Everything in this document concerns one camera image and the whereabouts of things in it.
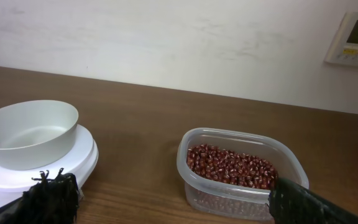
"white scale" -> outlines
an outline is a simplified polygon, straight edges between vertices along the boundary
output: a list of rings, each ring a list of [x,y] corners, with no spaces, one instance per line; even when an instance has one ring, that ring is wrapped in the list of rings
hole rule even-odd
[[[99,157],[98,147],[91,133],[78,125],[73,148],[61,159],[49,165],[31,170],[9,170],[0,167],[0,207],[22,196],[37,183],[31,178],[40,178],[40,171],[49,170],[49,178],[54,179],[60,168],[63,173],[73,173],[78,188],[81,189],[92,173]]]
[[[325,61],[358,67],[358,12],[346,13]]]

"black object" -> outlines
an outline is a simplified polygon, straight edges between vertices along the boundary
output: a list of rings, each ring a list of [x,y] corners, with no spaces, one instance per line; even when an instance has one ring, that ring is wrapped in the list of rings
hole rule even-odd
[[[269,195],[275,224],[358,224],[358,217],[284,178]]]
[[[0,224],[72,224],[78,209],[78,186],[74,174],[48,179],[41,171],[41,182],[23,192],[21,198],[0,208]]]

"wood grain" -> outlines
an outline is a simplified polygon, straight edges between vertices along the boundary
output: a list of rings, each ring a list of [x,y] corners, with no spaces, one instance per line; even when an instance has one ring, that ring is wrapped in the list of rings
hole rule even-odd
[[[358,215],[358,115],[0,67],[0,107],[28,100],[77,107],[99,161],[78,223],[253,223],[192,209],[176,168],[190,129],[274,138],[302,164],[311,190]]]

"scale platform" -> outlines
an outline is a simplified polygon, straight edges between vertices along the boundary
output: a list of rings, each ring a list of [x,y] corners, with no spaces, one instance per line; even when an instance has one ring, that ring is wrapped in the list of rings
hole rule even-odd
[[[39,178],[40,171],[49,170],[49,178],[57,176],[60,168],[63,173],[73,173],[80,189],[91,175],[98,161],[99,151],[91,133],[81,125],[76,129],[76,142],[65,156],[44,167],[31,170],[9,170],[0,167],[0,207],[22,196],[23,191],[29,190]]]

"thermostat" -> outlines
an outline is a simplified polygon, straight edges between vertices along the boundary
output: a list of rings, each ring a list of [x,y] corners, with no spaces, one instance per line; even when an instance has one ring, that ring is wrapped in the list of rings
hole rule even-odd
[[[358,67],[358,12],[346,13],[325,61]]]

